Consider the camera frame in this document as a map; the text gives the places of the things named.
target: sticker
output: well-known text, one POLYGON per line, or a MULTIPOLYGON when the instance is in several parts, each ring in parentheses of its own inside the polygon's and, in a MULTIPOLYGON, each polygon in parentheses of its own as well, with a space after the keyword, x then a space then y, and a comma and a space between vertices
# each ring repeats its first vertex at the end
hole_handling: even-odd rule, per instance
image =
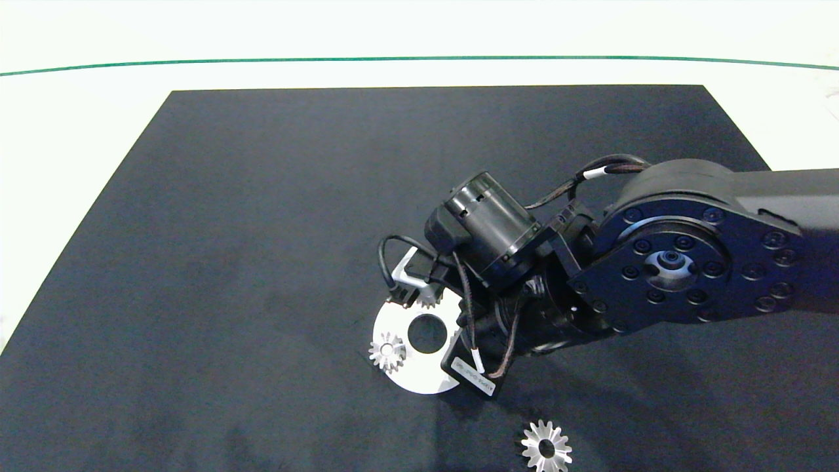
POLYGON ((477 370, 466 362, 463 362, 461 358, 455 357, 455 360, 451 361, 451 368, 458 374, 463 375, 463 378, 469 380, 474 386, 481 389, 482 392, 492 396, 492 393, 495 391, 495 384, 483 375, 478 374, 477 370))

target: white circular plate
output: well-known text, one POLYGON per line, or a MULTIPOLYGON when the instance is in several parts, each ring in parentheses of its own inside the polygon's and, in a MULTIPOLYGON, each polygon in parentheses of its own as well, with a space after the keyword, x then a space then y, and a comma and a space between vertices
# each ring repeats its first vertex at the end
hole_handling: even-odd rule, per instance
POLYGON ((461 314, 461 309, 457 306, 460 300, 453 291, 445 289, 443 298, 435 307, 424 308, 419 302, 415 302, 410 308, 403 308, 402 305, 391 302, 382 305, 373 324, 373 339, 378 341, 382 333, 392 333, 402 338, 405 343, 404 365, 394 372, 385 372, 396 385, 423 395, 442 393, 459 385, 457 380, 440 368, 440 362, 449 350, 452 340, 460 335, 461 328, 457 326, 457 317, 461 314), (440 349, 430 354, 414 349, 408 338, 408 326, 417 317, 425 314, 438 317, 446 326, 446 341, 440 349))

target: small gear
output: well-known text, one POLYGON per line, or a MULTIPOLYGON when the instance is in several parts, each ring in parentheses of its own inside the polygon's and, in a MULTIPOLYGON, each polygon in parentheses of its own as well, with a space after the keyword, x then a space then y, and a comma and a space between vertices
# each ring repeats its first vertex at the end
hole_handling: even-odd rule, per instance
POLYGON ((526 438, 522 439, 526 448, 522 455, 530 459, 528 467, 535 466, 536 472, 568 472, 565 464, 571 463, 571 448, 565 444, 568 437, 560 436, 561 432, 562 428, 554 427, 553 422, 544 424, 539 420, 539 426, 530 423, 530 429, 524 430, 526 438))
POLYGON ((440 296, 437 297, 435 302, 426 302, 424 299, 419 299, 419 305, 423 308, 434 308, 443 300, 443 294, 441 293, 440 296))
POLYGON ((381 338, 380 343, 376 341, 370 343, 371 348, 368 352, 373 365, 378 365, 379 369, 390 374, 403 365, 405 343, 399 336, 391 335, 391 333, 382 333, 381 338))

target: black cable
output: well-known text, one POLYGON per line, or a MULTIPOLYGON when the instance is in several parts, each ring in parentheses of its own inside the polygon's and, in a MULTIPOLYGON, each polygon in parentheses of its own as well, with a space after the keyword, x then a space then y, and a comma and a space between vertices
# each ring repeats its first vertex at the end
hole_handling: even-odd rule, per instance
POLYGON ((466 267, 462 264, 461 259, 457 257, 457 252, 451 253, 455 258, 455 265, 457 266, 457 274, 461 277, 461 284, 463 285, 463 300, 466 301, 466 326, 469 329, 469 344, 470 349, 477 347, 475 342, 475 313, 472 311, 472 290, 469 288, 469 275, 466 273, 466 267))
POLYGON ((513 358, 513 347, 516 343, 516 328, 519 327, 519 318, 521 315, 521 311, 519 310, 520 301, 521 296, 516 298, 516 303, 513 306, 513 325, 510 327, 510 335, 507 337, 507 348, 504 350, 504 357, 498 369, 495 372, 487 374, 487 377, 490 379, 497 379, 503 376, 507 373, 507 368, 510 366, 510 360, 513 358))
POLYGON ((429 259, 437 259, 436 253, 432 252, 430 249, 427 249, 416 239, 413 239, 409 236, 403 236, 402 234, 390 234, 388 236, 385 236, 378 243, 378 265, 379 268, 382 270, 382 278, 384 278, 384 283, 388 286, 388 290, 393 290, 394 288, 396 288, 396 282, 393 281, 393 276, 390 274, 390 269, 388 269, 388 262, 384 259, 384 246, 391 239, 396 239, 397 241, 402 241, 403 243, 414 246, 420 253, 427 255, 429 259))
POLYGON ((589 170, 595 170, 599 168, 604 168, 603 171, 606 174, 629 174, 640 172, 648 167, 651 164, 646 160, 638 157, 637 155, 631 154, 610 154, 604 155, 603 157, 598 157, 597 159, 590 160, 587 164, 582 166, 573 177, 564 181, 560 184, 560 186, 556 187, 553 191, 545 195, 544 197, 540 198, 535 203, 525 206, 525 209, 532 210, 534 208, 542 207, 550 202, 553 202, 555 199, 561 197, 562 195, 568 194, 568 200, 573 200, 576 198, 576 187, 580 185, 583 181, 586 180, 584 174, 589 170))

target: green line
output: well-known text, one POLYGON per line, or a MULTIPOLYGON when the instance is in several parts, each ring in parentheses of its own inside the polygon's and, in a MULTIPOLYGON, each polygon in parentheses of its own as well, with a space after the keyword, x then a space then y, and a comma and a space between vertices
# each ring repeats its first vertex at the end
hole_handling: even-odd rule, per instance
POLYGON ((414 55, 381 57, 264 57, 253 59, 186 59, 186 60, 140 60, 135 62, 109 62, 85 64, 83 66, 50 67, 31 71, 0 72, 2 76, 21 76, 43 72, 76 71, 102 67, 164 66, 171 64, 219 64, 243 62, 384 62, 396 60, 680 60, 684 62, 721 62, 726 64, 747 64, 751 66, 797 67, 800 69, 821 69, 839 71, 839 66, 821 66, 798 62, 774 62, 771 60, 722 59, 716 57, 673 57, 667 55, 414 55))

